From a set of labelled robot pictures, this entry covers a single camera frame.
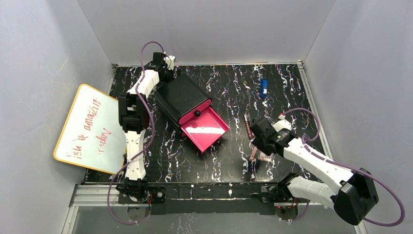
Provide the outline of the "pink lip gloss tube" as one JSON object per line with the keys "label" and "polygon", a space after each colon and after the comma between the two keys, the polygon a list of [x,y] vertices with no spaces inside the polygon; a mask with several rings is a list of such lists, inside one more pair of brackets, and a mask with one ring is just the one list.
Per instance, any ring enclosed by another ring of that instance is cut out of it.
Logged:
{"label": "pink lip gloss tube", "polygon": [[252,152],[251,152],[251,154],[250,154],[250,157],[249,157],[249,160],[250,161],[252,161],[254,158],[255,158],[255,155],[256,155],[256,153],[257,153],[257,147],[254,147],[253,149],[252,149]]}

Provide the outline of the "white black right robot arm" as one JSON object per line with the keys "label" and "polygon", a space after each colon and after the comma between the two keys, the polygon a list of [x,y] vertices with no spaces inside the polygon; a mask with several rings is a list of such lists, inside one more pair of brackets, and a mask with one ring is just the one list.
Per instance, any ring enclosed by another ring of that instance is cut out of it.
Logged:
{"label": "white black right robot arm", "polygon": [[291,123],[285,119],[278,119],[275,124],[253,119],[249,127],[254,136],[252,144],[267,156],[279,155],[300,164],[319,181],[289,173],[276,185],[264,188],[265,200],[304,198],[333,209],[345,222],[358,225],[379,201],[371,174],[363,168],[336,165],[304,144],[290,128]]}

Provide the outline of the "pink drawer tray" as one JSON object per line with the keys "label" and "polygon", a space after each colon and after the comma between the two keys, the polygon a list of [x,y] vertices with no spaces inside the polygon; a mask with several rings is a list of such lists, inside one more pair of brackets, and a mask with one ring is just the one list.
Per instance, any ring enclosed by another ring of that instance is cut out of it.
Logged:
{"label": "pink drawer tray", "polygon": [[211,103],[211,99],[205,100],[178,121],[183,136],[189,137],[202,153],[230,129],[212,108]]}

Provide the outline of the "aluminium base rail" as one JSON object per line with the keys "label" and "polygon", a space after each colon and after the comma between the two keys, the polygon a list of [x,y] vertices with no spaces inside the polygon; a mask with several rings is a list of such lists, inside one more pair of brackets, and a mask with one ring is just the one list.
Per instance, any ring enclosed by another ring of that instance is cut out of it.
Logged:
{"label": "aluminium base rail", "polygon": [[290,193],[276,183],[150,183],[142,198],[108,185],[79,185],[71,204],[85,207],[145,208],[152,215],[181,213],[259,213],[275,215],[289,210],[294,215],[305,202],[334,208],[338,194],[321,183],[293,188]]}

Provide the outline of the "clear false eyelash case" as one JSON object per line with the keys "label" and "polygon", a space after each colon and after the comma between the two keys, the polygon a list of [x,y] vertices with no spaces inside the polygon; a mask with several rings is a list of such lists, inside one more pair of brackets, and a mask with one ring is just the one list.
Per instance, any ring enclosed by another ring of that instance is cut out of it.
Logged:
{"label": "clear false eyelash case", "polygon": [[272,162],[274,154],[266,155],[264,152],[260,152],[258,160],[265,162]]}

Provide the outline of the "red lip gloss tube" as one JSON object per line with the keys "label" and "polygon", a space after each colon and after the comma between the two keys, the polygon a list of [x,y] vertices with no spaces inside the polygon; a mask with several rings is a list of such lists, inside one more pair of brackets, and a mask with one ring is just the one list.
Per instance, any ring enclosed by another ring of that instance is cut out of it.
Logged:
{"label": "red lip gloss tube", "polygon": [[250,116],[248,113],[244,114],[244,122],[245,122],[246,130],[247,130],[248,138],[253,139],[254,135],[250,129]]}

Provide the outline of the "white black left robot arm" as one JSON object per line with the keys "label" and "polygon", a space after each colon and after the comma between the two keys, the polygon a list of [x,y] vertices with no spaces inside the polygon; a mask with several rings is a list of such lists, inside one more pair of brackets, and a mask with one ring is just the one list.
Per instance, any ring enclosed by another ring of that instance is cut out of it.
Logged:
{"label": "white black left robot arm", "polygon": [[173,79],[175,56],[155,52],[152,61],[142,67],[136,83],[118,96],[119,124],[126,138],[124,183],[116,189],[136,202],[151,198],[144,164],[145,132],[154,123],[147,98],[159,84]]}

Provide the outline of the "blue small bottle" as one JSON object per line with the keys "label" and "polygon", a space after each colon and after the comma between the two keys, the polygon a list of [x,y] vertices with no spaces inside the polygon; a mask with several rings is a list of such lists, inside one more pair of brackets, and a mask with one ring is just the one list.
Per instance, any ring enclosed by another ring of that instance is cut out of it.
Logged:
{"label": "blue small bottle", "polygon": [[262,78],[260,80],[260,97],[267,98],[268,96],[268,80]]}

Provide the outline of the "white board yellow frame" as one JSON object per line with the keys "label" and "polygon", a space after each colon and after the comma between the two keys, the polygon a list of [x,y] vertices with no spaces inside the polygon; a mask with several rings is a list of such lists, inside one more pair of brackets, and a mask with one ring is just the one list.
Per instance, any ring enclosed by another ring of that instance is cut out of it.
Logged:
{"label": "white board yellow frame", "polygon": [[57,141],[60,162],[116,174],[124,163],[126,138],[118,120],[117,99],[87,85],[79,86]]}

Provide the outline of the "black makeup drawer box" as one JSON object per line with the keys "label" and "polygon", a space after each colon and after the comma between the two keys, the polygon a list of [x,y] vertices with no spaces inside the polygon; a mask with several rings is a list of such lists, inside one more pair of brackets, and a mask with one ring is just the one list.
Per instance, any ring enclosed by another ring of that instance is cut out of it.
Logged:
{"label": "black makeup drawer box", "polygon": [[182,125],[212,103],[212,98],[189,76],[179,75],[154,92],[155,102],[169,125],[185,135]]}

